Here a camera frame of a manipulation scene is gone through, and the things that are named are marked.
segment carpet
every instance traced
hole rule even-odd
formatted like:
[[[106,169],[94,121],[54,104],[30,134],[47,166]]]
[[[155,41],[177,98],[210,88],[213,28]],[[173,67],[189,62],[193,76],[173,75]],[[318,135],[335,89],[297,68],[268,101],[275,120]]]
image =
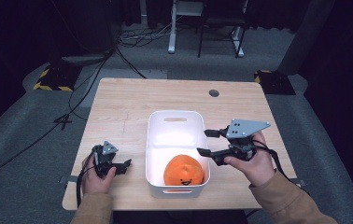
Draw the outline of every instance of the carpet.
[[[167,79],[166,70],[140,70],[139,72],[148,79]],[[94,101],[94,96],[97,92],[99,82],[104,77],[142,78],[132,69],[102,69],[98,74],[97,78],[95,78],[95,76],[92,76],[92,78],[90,79],[85,94],[87,93],[93,82],[94,84],[92,85],[92,89],[89,91],[86,98],[81,102],[81,107],[92,107],[92,102]]]

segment person's left hand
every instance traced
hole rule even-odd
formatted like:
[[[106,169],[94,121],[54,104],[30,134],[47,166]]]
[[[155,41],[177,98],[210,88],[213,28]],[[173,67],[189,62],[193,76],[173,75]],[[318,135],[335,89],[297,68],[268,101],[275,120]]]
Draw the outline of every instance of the person's left hand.
[[[83,176],[81,188],[83,194],[86,193],[105,193],[110,194],[110,186],[112,180],[115,177],[116,167],[110,168],[104,179],[100,178],[93,168],[94,156],[90,157],[89,163],[87,163],[86,173]]]

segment chair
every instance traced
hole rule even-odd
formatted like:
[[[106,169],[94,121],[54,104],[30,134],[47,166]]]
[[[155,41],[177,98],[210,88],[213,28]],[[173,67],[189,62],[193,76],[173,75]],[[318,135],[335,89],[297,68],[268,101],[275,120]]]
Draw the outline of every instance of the chair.
[[[244,12],[244,0],[204,0],[203,11],[200,18],[200,47],[197,57],[200,58],[204,31],[207,27],[227,27],[232,26],[229,41],[232,41],[235,48],[235,58],[239,57],[241,43],[247,29],[247,20]],[[238,39],[238,33],[242,28],[242,34]]]

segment beige sleeve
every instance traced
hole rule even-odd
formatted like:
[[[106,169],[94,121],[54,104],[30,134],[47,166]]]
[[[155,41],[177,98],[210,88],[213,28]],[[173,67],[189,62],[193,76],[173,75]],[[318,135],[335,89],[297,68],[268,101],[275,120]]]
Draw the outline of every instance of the beige sleeve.
[[[84,194],[71,223],[109,224],[112,198],[108,194]]]
[[[290,183],[278,171],[265,184],[249,188],[274,223],[336,223],[318,210],[306,192]]]

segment black cable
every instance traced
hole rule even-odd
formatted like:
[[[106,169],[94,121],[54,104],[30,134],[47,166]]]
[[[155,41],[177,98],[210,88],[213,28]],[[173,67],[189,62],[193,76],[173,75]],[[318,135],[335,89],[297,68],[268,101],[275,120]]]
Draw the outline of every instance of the black cable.
[[[246,214],[246,219],[248,219],[250,216],[252,216],[254,213],[260,211],[260,209],[254,209],[252,211],[250,211],[248,214]]]
[[[107,59],[110,57],[110,55],[106,56],[106,59],[103,60],[103,62],[101,63],[96,76],[98,77],[98,74],[101,70],[101,68],[104,66],[105,62],[107,61]],[[61,123],[64,123],[65,120],[67,119],[67,117],[72,114],[77,108],[78,106],[81,104],[81,102],[83,102],[83,100],[87,97],[87,95],[90,92],[90,89],[92,88],[92,85],[89,87],[89,89],[87,90],[86,94],[80,99],[80,101],[75,105],[75,107],[69,111],[62,119],[60,119],[59,122],[57,122],[52,128],[50,128],[46,133],[44,133],[42,136],[40,136],[38,139],[36,139],[31,145],[29,145],[28,147],[24,148],[23,150],[21,150],[20,152],[16,153],[14,156],[12,156],[10,159],[8,159],[7,161],[4,161],[2,164],[0,164],[0,169],[2,167],[4,167],[5,165],[7,165],[9,162],[13,161],[14,159],[16,159],[18,156],[20,156],[23,152],[25,152],[26,150],[28,150],[29,148],[31,148],[32,146],[34,146],[36,143],[38,143],[40,140],[42,140],[44,137],[46,137],[49,133],[51,133],[58,125],[60,125]]]
[[[118,55],[121,57],[121,59],[122,59],[125,63],[127,63],[127,64],[131,67],[131,69],[133,69],[134,72],[136,72],[136,73],[137,73],[139,76],[141,76],[142,78],[147,79],[141,72],[138,71],[138,69],[136,69],[136,68],[133,66],[132,63],[130,63],[130,62],[121,54],[121,51],[120,51],[120,49],[119,49],[118,47],[116,47],[116,54],[118,54]]]
[[[83,180],[83,176],[84,174],[86,174],[86,172],[91,169],[89,168],[86,171],[86,167],[87,164],[89,163],[90,158],[92,157],[92,154],[94,153],[94,151],[92,150],[92,152],[90,153],[89,157],[87,158],[86,162],[84,163],[83,167],[81,168],[80,174],[78,175],[78,181],[77,181],[77,202],[78,202],[78,207],[80,206],[81,203],[81,195],[80,195],[80,188],[81,188],[81,182]]]
[[[88,76],[80,85],[78,85],[78,86],[75,88],[74,91],[72,91],[71,95],[69,96],[69,100],[68,100],[68,106],[69,106],[69,109],[70,109],[70,110],[72,110],[72,106],[71,106],[72,95],[73,95],[74,92],[77,91],[81,86],[83,86],[83,84],[86,83],[86,81],[89,80],[89,78],[91,78],[91,77],[95,74],[95,70],[97,70],[100,65],[101,65],[101,64],[99,63],[99,64],[95,67],[95,69],[94,69],[94,71],[92,72],[92,74],[91,74],[90,76]],[[77,116],[78,118],[80,118],[80,119],[87,120],[87,119],[81,117],[80,115],[78,115],[75,111],[73,112],[73,114],[74,114],[75,116]]]
[[[275,161],[275,166],[277,168],[277,170],[290,182],[292,183],[293,185],[295,185],[296,187],[298,187],[299,189],[301,189],[302,191],[306,192],[309,196],[310,196],[310,193],[308,193],[306,190],[302,189],[301,187],[297,186],[295,183],[293,183],[292,180],[289,179],[289,177],[285,174],[284,170],[282,169],[282,166],[281,166],[281,162],[279,161],[279,158],[278,158],[278,154],[276,153],[275,150],[272,150],[270,149],[268,146],[266,146],[263,142],[260,142],[258,140],[252,140],[253,142],[256,142],[256,143],[259,143],[262,145],[262,147],[260,146],[254,146],[253,148],[258,148],[258,149],[262,149],[266,152],[268,152],[273,160]]]
[[[51,0],[51,3],[53,4],[55,10],[57,11],[58,15],[60,16],[61,20],[63,21],[66,29],[68,30],[69,34],[75,39],[75,41],[80,45],[81,48],[87,50],[88,52],[91,52],[91,53],[101,53],[101,54],[104,54],[106,55],[106,52],[110,52],[112,50],[112,48],[108,49],[108,50],[105,50],[105,51],[96,51],[96,50],[91,50],[89,48],[86,48],[75,36],[75,34],[72,32],[72,30],[69,28],[69,25],[68,23],[66,22],[63,14],[61,13],[61,11],[58,9],[57,5],[54,3],[53,0]]]
[[[66,63],[70,64],[71,66],[88,66],[88,65],[92,65],[92,64],[96,64],[96,63],[100,63],[101,61],[103,61],[106,58],[106,56],[102,56],[100,58],[97,59],[85,59],[85,60],[77,60],[77,61],[73,61],[73,60],[68,60],[63,59]]]
[[[161,32],[163,30],[167,30],[166,28],[167,28],[167,26],[163,27],[162,29],[160,29],[158,31],[152,31],[152,32],[145,33],[145,34],[142,34],[142,33],[145,32],[147,29],[144,29],[141,32],[141,34],[136,34],[134,31],[126,31],[126,33],[129,33],[129,34],[126,35],[126,34],[122,33],[120,35],[119,42],[120,42],[121,46],[124,46],[126,48],[144,47],[144,46],[150,44],[153,40],[160,39],[163,36],[165,36],[166,34],[161,35]]]
[[[94,168],[95,168],[94,166],[88,168],[88,169],[84,172],[84,174],[86,174],[89,170],[94,169]]]

